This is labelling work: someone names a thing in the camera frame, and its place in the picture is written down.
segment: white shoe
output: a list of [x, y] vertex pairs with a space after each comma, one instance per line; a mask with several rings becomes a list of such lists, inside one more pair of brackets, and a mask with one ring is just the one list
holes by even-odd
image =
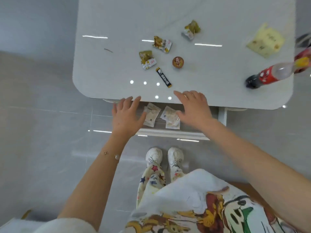
[[147, 167], [151, 163], [161, 164], [163, 158], [162, 150], [159, 148], [151, 148], [146, 154]]
[[181, 163], [184, 160], [184, 154], [181, 149], [172, 147], [167, 152], [167, 158], [169, 160], [170, 168], [172, 168], [173, 166], [180, 167]]

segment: red star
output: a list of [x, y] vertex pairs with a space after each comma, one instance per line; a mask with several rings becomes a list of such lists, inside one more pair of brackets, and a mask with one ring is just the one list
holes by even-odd
[[155, 166], [155, 165], [152, 165], [152, 168], [151, 168], [154, 172], [155, 171], [158, 171], [158, 166]]
[[159, 174], [159, 178], [160, 178], [160, 180], [162, 180], [163, 181], [163, 177], [164, 176], [161, 176], [161, 173]]

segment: marble tabletop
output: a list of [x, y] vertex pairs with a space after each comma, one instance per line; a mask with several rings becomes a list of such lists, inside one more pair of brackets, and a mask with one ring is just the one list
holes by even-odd
[[[192, 41], [181, 31], [196, 20]], [[263, 23], [286, 38], [269, 59], [246, 47]], [[169, 53], [153, 37], [172, 41]], [[293, 76], [251, 90], [247, 77], [294, 58], [294, 0], [79, 0], [73, 82], [85, 96], [179, 103], [173, 90], [197, 90], [210, 105], [276, 109], [293, 93]], [[157, 64], [143, 70], [139, 52], [152, 50]], [[181, 69], [172, 60], [184, 59]], [[171, 82], [168, 88], [156, 68]]]

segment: person's left hand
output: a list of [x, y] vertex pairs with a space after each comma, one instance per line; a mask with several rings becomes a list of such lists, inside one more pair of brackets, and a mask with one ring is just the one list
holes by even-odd
[[121, 99], [118, 105], [114, 104], [112, 108], [112, 134], [125, 136], [130, 139], [134, 136], [146, 119], [146, 112], [142, 113], [142, 116], [137, 119], [136, 110], [139, 105], [141, 97], [138, 96], [132, 103], [133, 97]]

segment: hand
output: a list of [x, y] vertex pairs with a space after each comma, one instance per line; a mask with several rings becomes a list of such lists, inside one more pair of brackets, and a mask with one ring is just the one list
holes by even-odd
[[213, 120], [207, 100], [202, 93], [197, 91], [185, 91], [183, 93], [174, 91], [174, 94], [185, 108], [184, 113], [181, 111], [176, 112], [182, 122], [201, 130], [202, 125]]
[[132, 99], [132, 96], [126, 99], [123, 98], [119, 101], [118, 105], [113, 105], [112, 134], [125, 136], [130, 139], [141, 129], [147, 113], [143, 112], [142, 116], [137, 119], [136, 110], [141, 97], [138, 96], [131, 105]]

